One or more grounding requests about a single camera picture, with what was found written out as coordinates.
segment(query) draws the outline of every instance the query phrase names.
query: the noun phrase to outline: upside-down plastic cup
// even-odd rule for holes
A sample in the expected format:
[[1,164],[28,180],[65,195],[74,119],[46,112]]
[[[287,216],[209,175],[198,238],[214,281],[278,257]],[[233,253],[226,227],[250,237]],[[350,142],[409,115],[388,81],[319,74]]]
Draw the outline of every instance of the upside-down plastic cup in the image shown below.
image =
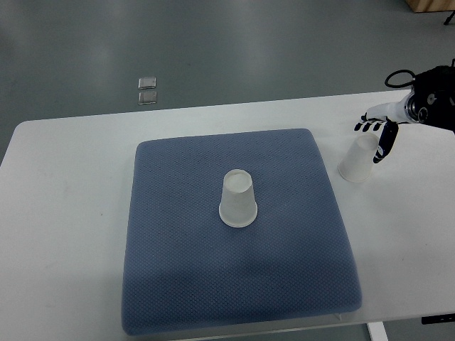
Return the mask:
[[231,227],[245,227],[256,219],[257,205],[250,174],[242,169],[226,173],[219,213],[221,220]]
[[368,179],[373,167],[373,157],[378,149],[379,138],[372,133],[358,136],[350,146],[338,171],[347,181],[361,183]]

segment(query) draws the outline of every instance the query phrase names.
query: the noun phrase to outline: black cable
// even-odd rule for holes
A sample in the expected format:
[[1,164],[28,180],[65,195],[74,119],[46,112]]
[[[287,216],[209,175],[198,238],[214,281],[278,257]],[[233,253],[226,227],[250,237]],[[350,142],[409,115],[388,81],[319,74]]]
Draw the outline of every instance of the black cable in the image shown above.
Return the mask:
[[452,18],[453,18],[454,16],[455,16],[455,11],[453,11],[452,14],[451,14],[449,17],[447,17],[447,19],[446,19],[445,22],[444,22],[444,25],[449,25],[450,20],[452,20]]
[[[398,85],[390,84],[389,83],[390,78],[392,78],[395,75],[398,75],[399,73],[408,73],[408,74],[410,74],[412,76],[412,81],[407,82],[407,83],[403,83],[403,84],[398,84]],[[415,74],[411,70],[398,70],[398,71],[392,72],[390,75],[388,75],[387,78],[385,79],[384,84],[387,87],[391,87],[393,89],[399,89],[399,88],[402,88],[402,87],[408,87],[408,86],[410,86],[410,85],[412,85],[414,83],[414,77],[415,77]]]

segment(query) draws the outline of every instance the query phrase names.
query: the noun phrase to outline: gray floor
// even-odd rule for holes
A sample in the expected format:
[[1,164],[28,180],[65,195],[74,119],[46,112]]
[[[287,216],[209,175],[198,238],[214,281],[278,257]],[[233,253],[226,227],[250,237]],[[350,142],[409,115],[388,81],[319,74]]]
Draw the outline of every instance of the gray floor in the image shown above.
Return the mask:
[[[392,71],[455,58],[448,15],[404,0],[0,0],[0,160],[26,120],[386,90]],[[140,107],[147,75],[158,103]],[[392,341],[455,338],[453,323],[385,326]],[[352,326],[236,340],[368,339]]]

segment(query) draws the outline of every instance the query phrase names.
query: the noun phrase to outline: white table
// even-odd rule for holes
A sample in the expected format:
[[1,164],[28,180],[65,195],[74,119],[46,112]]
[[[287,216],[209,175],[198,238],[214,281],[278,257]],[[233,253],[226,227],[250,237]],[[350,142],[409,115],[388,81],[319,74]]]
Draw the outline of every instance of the white table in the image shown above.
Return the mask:
[[373,105],[407,91],[27,121],[0,167],[2,340],[129,340],[120,324],[134,153],[175,136],[307,128],[326,164],[358,266],[354,313],[175,332],[169,340],[455,311],[455,136],[402,125],[364,183],[337,165]]

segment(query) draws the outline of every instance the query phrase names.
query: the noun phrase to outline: translucent cup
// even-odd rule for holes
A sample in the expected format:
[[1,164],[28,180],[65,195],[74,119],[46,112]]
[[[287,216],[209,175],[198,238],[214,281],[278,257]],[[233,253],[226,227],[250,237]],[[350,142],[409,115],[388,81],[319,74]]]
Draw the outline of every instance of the translucent cup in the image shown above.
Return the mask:
[[219,213],[221,220],[231,227],[245,227],[256,219],[257,204],[250,174],[242,169],[226,173]]
[[338,171],[347,181],[361,183],[367,180],[373,167],[373,157],[378,149],[379,138],[372,133],[358,136],[350,146]]

